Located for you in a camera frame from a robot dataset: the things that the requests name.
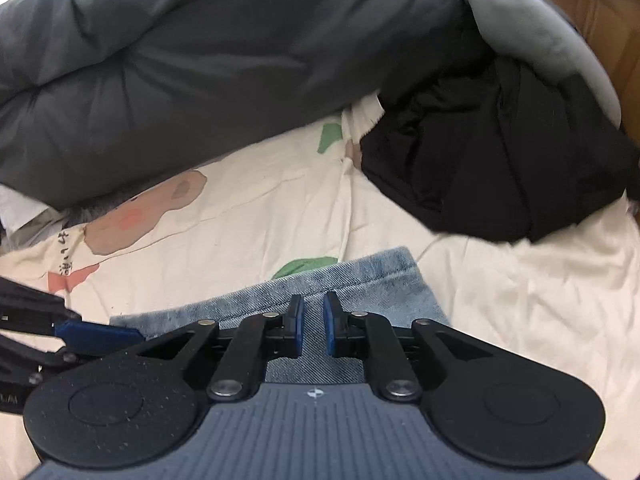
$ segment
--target screw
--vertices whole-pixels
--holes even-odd
[[[233,397],[242,390],[242,383],[234,379],[224,379],[213,383],[208,389],[209,396]]]
[[[78,356],[72,352],[65,352],[64,354],[62,354],[62,360],[65,363],[72,365],[73,363],[78,361]]]
[[[396,379],[386,386],[386,390],[394,397],[409,397],[417,393],[418,385],[406,379]]]
[[[29,376],[29,384],[31,384],[32,386],[37,386],[43,381],[43,379],[44,378],[42,377],[42,374],[31,374]]]

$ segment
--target denim fabric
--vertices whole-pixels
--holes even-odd
[[[221,328],[232,328],[251,314],[284,312],[291,295],[302,294],[306,303],[302,356],[270,362],[266,380],[314,384],[363,382],[361,361],[335,359],[326,354],[322,297],[328,290],[336,291],[345,310],[382,314],[395,326],[409,327],[418,317],[447,323],[406,248],[302,272],[181,308],[113,317],[111,323],[135,327],[147,337],[205,318],[218,320]]]

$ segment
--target cartoon print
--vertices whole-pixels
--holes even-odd
[[[342,127],[338,123],[325,123],[320,134],[318,153],[322,155],[334,143],[342,140]]]
[[[93,254],[101,256],[131,247],[156,227],[166,212],[193,202],[206,182],[207,177],[196,170],[165,180],[87,224],[84,241]]]
[[[65,290],[71,292],[84,282],[90,274],[93,274],[98,270],[100,264],[85,267],[84,269],[78,269],[68,275],[58,274],[56,272],[47,273],[47,289],[51,294],[55,294],[59,290]]]

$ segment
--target gray down comforter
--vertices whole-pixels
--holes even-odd
[[[462,0],[11,0],[0,183],[62,209],[300,126],[412,55]]]

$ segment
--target blue gripper pad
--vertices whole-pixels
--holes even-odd
[[[134,328],[89,323],[69,319],[55,326],[54,334],[65,342],[69,352],[105,356],[138,343],[144,336]]]
[[[303,335],[305,333],[305,310],[306,303],[304,296],[298,296],[300,300],[296,303],[296,351],[298,357],[302,355]]]
[[[264,383],[211,407],[195,434],[154,462],[73,470],[45,462],[28,480],[602,480],[584,463],[544,471],[489,468],[455,452],[418,408],[368,384]]]
[[[324,322],[324,334],[326,337],[326,353],[333,356],[335,354],[334,316],[332,316],[331,303],[326,294],[322,298],[322,321]]]

